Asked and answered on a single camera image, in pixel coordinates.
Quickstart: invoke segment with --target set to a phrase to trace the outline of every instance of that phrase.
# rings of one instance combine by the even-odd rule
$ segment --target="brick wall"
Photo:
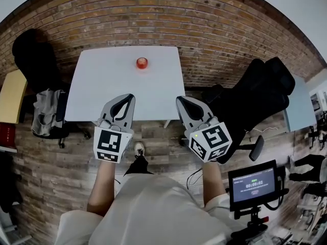
[[[186,86],[233,86],[253,58],[279,56],[306,80],[326,66],[263,0],[29,0],[0,24],[0,83],[16,69],[13,41],[30,28],[44,31],[65,80],[81,51],[122,45],[177,46]]]

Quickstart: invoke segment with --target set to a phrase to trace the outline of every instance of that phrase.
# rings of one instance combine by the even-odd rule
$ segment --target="display screen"
[[[274,169],[233,178],[233,200],[241,202],[275,191]]]

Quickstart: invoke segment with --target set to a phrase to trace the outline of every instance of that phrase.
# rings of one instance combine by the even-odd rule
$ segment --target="white marker cube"
[[[93,151],[96,159],[120,163],[132,134],[95,127]]]
[[[232,143],[225,123],[221,122],[190,134],[189,148],[208,162],[227,153]]]

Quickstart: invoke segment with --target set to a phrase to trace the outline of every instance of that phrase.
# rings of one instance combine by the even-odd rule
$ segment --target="forearm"
[[[207,162],[202,167],[203,201],[206,205],[211,199],[226,193],[218,162]]]
[[[115,163],[101,161],[97,178],[87,203],[87,211],[104,216],[114,200]]]

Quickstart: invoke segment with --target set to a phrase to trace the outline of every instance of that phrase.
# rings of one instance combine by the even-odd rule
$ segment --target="yellow table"
[[[0,122],[17,124],[27,80],[20,70],[6,75],[0,92]]]

